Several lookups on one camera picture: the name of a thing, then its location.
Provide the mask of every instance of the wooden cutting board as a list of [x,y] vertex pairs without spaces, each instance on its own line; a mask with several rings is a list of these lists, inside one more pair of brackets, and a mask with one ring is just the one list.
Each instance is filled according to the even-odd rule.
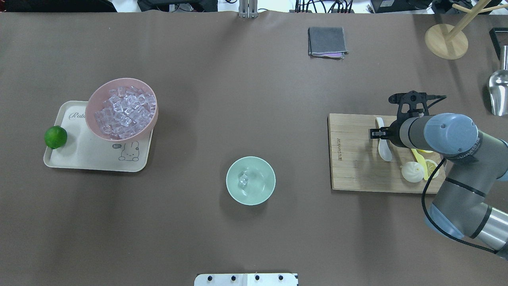
[[[386,162],[377,152],[378,139],[369,139],[369,129],[376,128],[381,117],[385,126],[396,116],[331,113],[328,116],[332,189],[349,191],[422,193],[425,183],[410,183],[402,177],[401,166],[416,161],[411,150],[388,143],[393,159]],[[425,159],[440,162],[438,153],[421,153]],[[432,179],[427,193],[437,193],[445,179],[444,168]]]

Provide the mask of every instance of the gray cloth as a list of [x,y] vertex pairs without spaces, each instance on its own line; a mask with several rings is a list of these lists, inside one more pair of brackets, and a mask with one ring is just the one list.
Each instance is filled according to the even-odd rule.
[[311,56],[341,59],[348,53],[342,27],[310,27],[308,42]]

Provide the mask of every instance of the light green bowl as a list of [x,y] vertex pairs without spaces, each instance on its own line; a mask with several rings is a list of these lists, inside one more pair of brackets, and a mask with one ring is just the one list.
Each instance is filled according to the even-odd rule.
[[[248,177],[244,186],[240,183],[243,174]],[[226,187],[237,202],[247,206],[259,205],[266,201],[275,189],[275,172],[272,166],[261,158],[243,157],[229,167]]]

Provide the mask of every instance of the black cable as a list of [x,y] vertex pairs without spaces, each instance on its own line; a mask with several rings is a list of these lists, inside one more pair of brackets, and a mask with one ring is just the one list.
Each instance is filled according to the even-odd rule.
[[[309,13],[309,4],[310,4],[310,0],[307,2],[307,8],[305,10],[307,13]],[[312,1],[312,5],[314,6],[314,12],[316,12],[316,14],[317,14],[318,10],[316,9],[316,4],[314,4],[314,1]]]
[[323,10],[325,10],[325,13],[326,13],[326,6],[325,6],[325,3],[324,3],[323,1],[321,1],[321,0],[320,0],[320,2],[321,2],[321,5],[323,5]]
[[430,3],[429,3],[429,5],[427,5],[427,7],[423,8],[423,7],[417,7],[415,4],[413,4],[413,1],[411,1],[411,0],[406,1],[406,3],[409,6],[415,8],[416,10],[427,10],[429,8],[429,5],[430,5]]
[[475,247],[475,248],[478,248],[478,249],[481,249],[481,250],[485,250],[485,251],[488,251],[490,253],[493,253],[493,254],[496,254],[497,251],[494,250],[494,249],[490,249],[490,248],[487,248],[487,247],[483,247],[483,246],[480,246],[480,245],[477,245],[477,244],[474,244],[474,243],[470,243],[470,242],[467,242],[467,241],[463,241],[462,239],[458,239],[454,236],[451,236],[449,235],[447,232],[445,232],[444,230],[442,230],[439,225],[437,225],[433,220],[432,218],[430,217],[429,215],[429,212],[427,211],[427,206],[425,205],[425,194],[427,193],[427,189],[430,185],[430,181],[432,181],[432,178],[436,175],[436,172],[439,170],[439,168],[441,168],[441,166],[443,165],[443,163],[446,161],[446,158],[443,158],[441,160],[441,162],[437,165],[436,169],[434,169],[434,171],[432,172],[432,175],[430,175],[429,177],[429,180],[427,181],[427,184],[425,184],[425,188],[423,188],[423,192],[422,192],[422,208],[423,208],[423,212],[425,213],[425,216],[427,217],[427,219],[430,221],[430,223],[439,231],[441,232],[443,235],[445,235],[446,237],[450,238],[450,239],[453,239],[457,242],[460,242],[460,243],[463,243],[465,245],[469,245],[469,246],[472,246],[472,247]]
[[341,3],[340,0],[335,0],[332,4],[332,6],[330,7],[330,9],[328,10],[328,13],[333,13],[333,8],[335,7],[335,4],[339,4]]
[[434,104],[438,103],[439,101],[441,101],[445,98],[446,98],[446,95],[442,95],[441,98],[439,98],[438,100],[432,102],[429,106],[427,106],[427,109],[431,108]]

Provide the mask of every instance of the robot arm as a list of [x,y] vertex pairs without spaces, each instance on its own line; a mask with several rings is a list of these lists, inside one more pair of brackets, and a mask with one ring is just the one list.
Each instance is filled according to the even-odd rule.
[[[479,239],[508,260],[508,214],[484,203],[494,181],[508,181],[508,144],[479,131],[465,115],[428,115],[429,97],[439,98],[416,92],[391,96],[389,101],[399,104],[397,120],[371,129],[370,137],[435,151],[452,162],[430,207],[431,219],[449,235]],[[424,108],[416,109],[418,103]],[[401,112],[404,104],[410,105],[407,113]]]

